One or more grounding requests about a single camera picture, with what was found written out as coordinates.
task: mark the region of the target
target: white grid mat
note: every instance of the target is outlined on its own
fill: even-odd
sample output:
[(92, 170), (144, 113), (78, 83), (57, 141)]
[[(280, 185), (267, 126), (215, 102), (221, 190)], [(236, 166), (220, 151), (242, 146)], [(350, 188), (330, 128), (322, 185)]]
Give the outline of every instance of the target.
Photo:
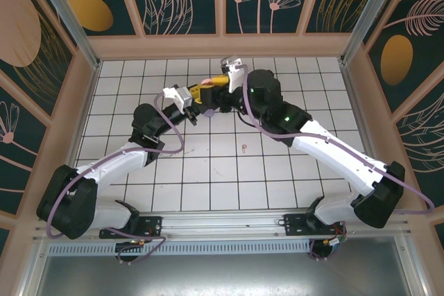
[[(306, 109), (326, 129), (364, 151), (336, 58), (244, 58), (251, 70), (277, 73), (284, 99)], [(104, 62), (76, 165), (124, 145), (133, 111), (153, 103), (163, 87), (192, 85), (219, 75), (220, 59)], [(162, 107), (171, 104), (162, 101)], [(101, 196), (140, 211), (208, 211), (308, 207), (320, 195), (350, 192), (349, 184), (313, 157), (289, 150), (234, 112), (198, 117), (179, 127), (185, 150), (160, 158), (109, 186)], [(171, 134), (165, 148), (179, 146)]]

